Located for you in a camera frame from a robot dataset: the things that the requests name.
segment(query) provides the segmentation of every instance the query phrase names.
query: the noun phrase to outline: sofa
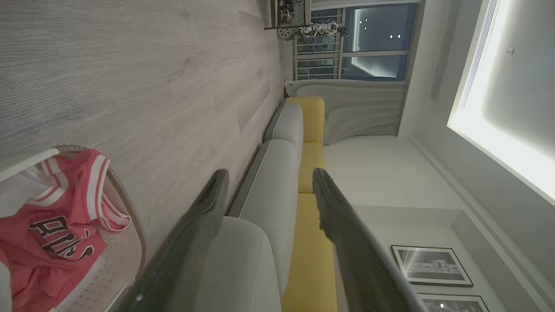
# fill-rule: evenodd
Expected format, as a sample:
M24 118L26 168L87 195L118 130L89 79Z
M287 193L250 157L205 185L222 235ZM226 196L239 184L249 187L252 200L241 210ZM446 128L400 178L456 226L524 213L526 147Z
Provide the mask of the sofa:
M336 312L332 244L312 192L324 101L279 105L210 245L195 311Z

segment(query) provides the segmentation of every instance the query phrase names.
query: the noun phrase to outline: curtain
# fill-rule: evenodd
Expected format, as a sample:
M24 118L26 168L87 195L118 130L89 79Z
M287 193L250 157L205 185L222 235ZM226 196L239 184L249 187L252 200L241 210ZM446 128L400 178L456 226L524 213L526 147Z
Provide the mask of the curtain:
M290 97L324 99L324 144L354 135L397 135L406 83L322 80L288 81L285 89Z

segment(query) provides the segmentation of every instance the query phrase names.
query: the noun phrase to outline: picture frame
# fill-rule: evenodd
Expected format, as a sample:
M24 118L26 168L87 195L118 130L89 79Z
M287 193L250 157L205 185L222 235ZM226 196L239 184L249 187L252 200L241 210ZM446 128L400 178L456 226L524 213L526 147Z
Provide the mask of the picture frame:
M411 284L474 287L451 248L392 245L391 251Z
M430 312L490 312L481 296L418 294Z

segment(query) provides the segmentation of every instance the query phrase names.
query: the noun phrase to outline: window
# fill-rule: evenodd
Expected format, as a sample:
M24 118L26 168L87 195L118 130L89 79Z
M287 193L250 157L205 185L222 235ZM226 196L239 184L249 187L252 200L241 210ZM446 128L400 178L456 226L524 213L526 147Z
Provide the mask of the window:
M328 9L312 23L338 22L347 36L297 37L295 79L403 81L417 4Z

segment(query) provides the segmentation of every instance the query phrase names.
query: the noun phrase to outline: wheel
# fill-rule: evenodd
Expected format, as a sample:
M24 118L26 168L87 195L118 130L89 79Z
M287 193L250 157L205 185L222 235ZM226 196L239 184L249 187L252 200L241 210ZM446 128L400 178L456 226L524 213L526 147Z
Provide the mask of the wheel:
M289 26L289 24L280 24L279 26ZM278 28L277 37L281 40L291 41L293 40L293 38L295 38L295 29L296 28Z

